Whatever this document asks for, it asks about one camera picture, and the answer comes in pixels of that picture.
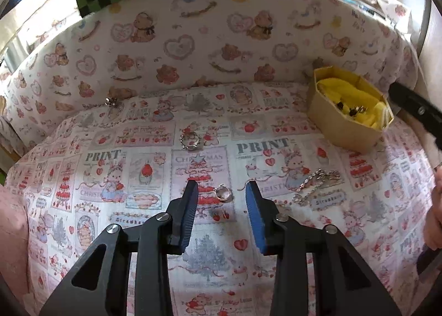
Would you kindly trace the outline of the person's right hand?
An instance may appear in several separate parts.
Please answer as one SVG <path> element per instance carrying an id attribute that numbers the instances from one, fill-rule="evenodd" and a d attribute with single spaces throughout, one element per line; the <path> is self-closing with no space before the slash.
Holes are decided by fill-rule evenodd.
<path id="1" fill-rule="evenodd" d="M 432 250 L 442 248 L 441 166 L 435 173 L 435 187 L 432 190 L 432 205 L 425 218 L 423 236 L 425 244 Z"/>

